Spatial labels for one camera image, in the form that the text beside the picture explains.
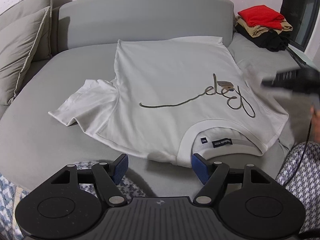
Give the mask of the person's right hand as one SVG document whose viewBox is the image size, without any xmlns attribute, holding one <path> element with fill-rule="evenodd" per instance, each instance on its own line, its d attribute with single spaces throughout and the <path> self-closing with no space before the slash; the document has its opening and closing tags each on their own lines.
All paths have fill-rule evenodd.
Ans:
<svg viewBox="0 0 320 240">
<path fill-rule="evenodd" d="M 311 124 L 312 124 L 312 135 L 316 143 L 320 143 L 320 111 L 315 110 L 314 107 L 311 107 Z"/>
</svg>

